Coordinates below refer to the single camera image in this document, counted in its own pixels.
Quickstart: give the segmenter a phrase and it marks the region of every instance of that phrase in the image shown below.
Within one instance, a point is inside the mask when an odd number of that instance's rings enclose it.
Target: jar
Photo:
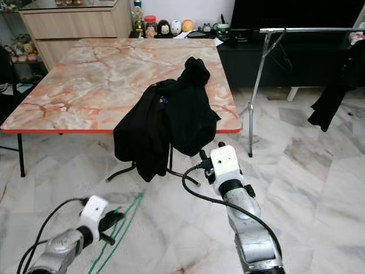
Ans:
[[[154,38],[157,34],[156,16],[146,15],[144,17],[146,38]]]

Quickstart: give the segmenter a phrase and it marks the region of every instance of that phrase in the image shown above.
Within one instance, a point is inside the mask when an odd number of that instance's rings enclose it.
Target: green cable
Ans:
[[[135,199],[134,199],[134,201],[133,201],[133,203],[127,208],[127,210],[125,211],[125,216],[127,216],[128,215],[128,213],[129,213],[129,211],[132,209],[132,207],[135,205],[135,203],[138,201],[138,200],[140,200],[141,198],[142,198],[142,196],[143,196],[143,194],[142,193],[140,193],[137,197],[135,197]],[[117,207],[117,209],[115,209],[114,210],[114,212],[118,212],[119,211],[119,209],[121,209],[121,207]],[[114,235],[114,232],[115,232],[115,230],[116,230],[116,226],[117,226],[117,224],[115,224],[114,225],[114,227],[113,227],[113,230],[112,230],[112,233],[111,233],[111,235],[110,235],[110,237],[112,237],[113,239],[115,239],[116,237],[117,237],[117,235],[118,235],[118,233],[120,232],[120,230],[123,228],[123,226],[124,226],[124,224],[125,224],[125,220],[126,220],[126,217],[124,218],[124,220],[123,220],[123,222],[122,222],[122,224],[120,225],[120,227],[119,227],[119,229],[118,229],[118,231],[117,231],[117,233]],[[91,268],[89,269],[89,271],[88,271],[88,274],[91,274],[92,273],[92,271],[94,270],[94,268],[95,268],[95,265],[99,262],[99,260],[102,258],[102,256],[103,256],[103,254],[104,254],[104,251],[105,251],[105,249],[107,248],[107,246],[108,246],[108,244],[107,243],[105,243],[104,244],[104,246],[103,246],[103,248],[102,248],[102,250],[101,250],[101,252],[100,252],[100,254],[99,254],[99,256],[98,256],[98,258],[96,258],[96,260],[94,261],[94,263],[92,264],[92,266],[91,266]]]
[[[142,201],[142,198],[143,197],[143,194],[142,193],[140,193],[140,195],[138,195],[138,199],[136,198],[136,200],[138,200],[138,203],[137,203],[137,206],[135,207],[135,209],[134,209],[134,211],[133,211],[133,213],[132,213],[132,217],[131,217],[131,219],[129,220],[129,223],[127,224],[127,227],[125,228],[125,230],[124,230],[124,232],[123,232],[123,234],[122,234],[122,236],[121,236],[121,238],[119,239],[119,241],[116,243],[116,245],[115,245],[115,248],[112,250],[112,252],[109,254],[109,256],[106,258],[106,260],[105,260],[105,262],[102,264],[102,266],[99,268],[99,270],[97,271],[97,273],[96,274],[98,274],[102,269],[103,269],[103,267],[106,265],[106,263],[108,262],[108,260],[113,256],[113,254],[114,254],[114,252],[116,251],[116,249],[118,248],[118,246],[119,246],[119,244],[121,243],[121,241],[123,240],[123,238],[124,238],[124,236],[125,236],[125,234],[127,233],[127,231],[128,231],[128,229],[129,229],[129,226],[132,224],[132,222],[133,222],[133,219],[135,218],[135,215],[136,215],[136,213],[137,213],[137,210],[138,210],[138,208],[139,208],[139,206],[140,206],[140,204],[141,204],[141,201]]]

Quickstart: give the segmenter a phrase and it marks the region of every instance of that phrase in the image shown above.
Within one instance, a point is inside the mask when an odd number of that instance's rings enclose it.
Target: black cloth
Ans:
[[[220,117],[210,108],[204,86],[210,77],[200,59],[190,57],[178,80],[149,86],[114,128],[115,156],[134,161],[150,182],[164,176],[169,145],[193,156],[214,139]]]
[[[365,66],[365,40],[358,41],[347,52],[341,68],[325,88],[321,97],[311,106],[314,112],[308,122],[326,132],[346,92],[358,87],[363,80]]]

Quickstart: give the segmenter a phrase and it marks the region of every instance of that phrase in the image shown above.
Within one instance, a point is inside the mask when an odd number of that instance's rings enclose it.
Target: white wall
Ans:
[[[142,0],[143,14],[157,16],[157,22],[191,19],[196,27],[216,23],[221,14],[230,23],[233,6],[234,0]]]

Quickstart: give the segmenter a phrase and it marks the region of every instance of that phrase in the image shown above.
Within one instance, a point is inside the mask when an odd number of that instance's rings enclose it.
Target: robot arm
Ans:
[[[100,239],[113,245],[114,239],[105,235],[103,231],[112,227],[124,215],[114,211],[105,214],[108,204],[98,196],[90,197],[81,213],[78,228],[68,229],[49,240],[43,254],[27,273],[64,274],[82,249],[88,245]]]
[[[239,206],[256,217],[260,207],[254,199],[250,185],[244,185],[235,150],[220,143],[212,150],[210,160],[201,153],[202,160],[211,161],[205,165],[205,176],[216,194],[224,201]],[[284,274],[282,258],[273,238],[266,228],[248,215],[227,207],[229,224],[235,233],[235,243],[244,273]]]

